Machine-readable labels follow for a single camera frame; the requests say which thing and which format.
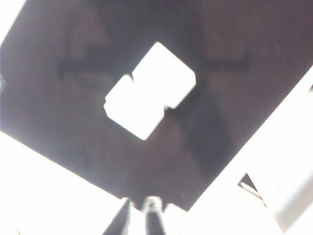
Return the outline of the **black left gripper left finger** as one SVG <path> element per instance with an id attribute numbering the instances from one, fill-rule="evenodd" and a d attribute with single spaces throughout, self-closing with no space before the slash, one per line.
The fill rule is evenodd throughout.
<path id="1" fill-rule="evenodd" d="M 128 235 L 130 226 L 130 199 L 122 198 L 122 206 L 103 235 Z"/>

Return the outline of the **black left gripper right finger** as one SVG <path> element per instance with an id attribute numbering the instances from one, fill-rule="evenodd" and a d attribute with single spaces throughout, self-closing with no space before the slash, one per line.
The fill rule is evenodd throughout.
<path id="1" fill-rule="evenodd" d="M 162 220 L 162 200 L 157 196 L 148 196 L 143 205 L 145 214 L 145 234 L 165 235 L 166 230 Z"/>

